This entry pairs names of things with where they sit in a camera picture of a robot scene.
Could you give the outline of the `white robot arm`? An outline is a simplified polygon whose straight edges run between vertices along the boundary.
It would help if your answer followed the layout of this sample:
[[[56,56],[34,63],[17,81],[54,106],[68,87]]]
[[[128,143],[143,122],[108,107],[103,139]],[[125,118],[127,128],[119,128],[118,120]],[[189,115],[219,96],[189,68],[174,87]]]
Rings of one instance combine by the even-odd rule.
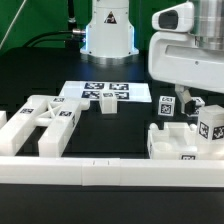
[[[224,93],[224,0],[187,0],[156,12],[148,70],[172,83],[185,113],[193,111],[191,87]],[[114,64],[138,54],[129,0],[93,0],[80,53],[96,63]]]

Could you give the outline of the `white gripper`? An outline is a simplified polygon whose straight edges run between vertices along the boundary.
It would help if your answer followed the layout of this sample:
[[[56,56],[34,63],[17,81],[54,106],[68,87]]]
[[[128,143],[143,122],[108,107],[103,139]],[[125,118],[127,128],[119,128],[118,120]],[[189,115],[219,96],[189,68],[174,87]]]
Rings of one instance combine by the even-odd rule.
[[[181,112],[194,113],[189,87],[224,93],[224,1],[186,1],[152,16],[148,68],[173,83]]]

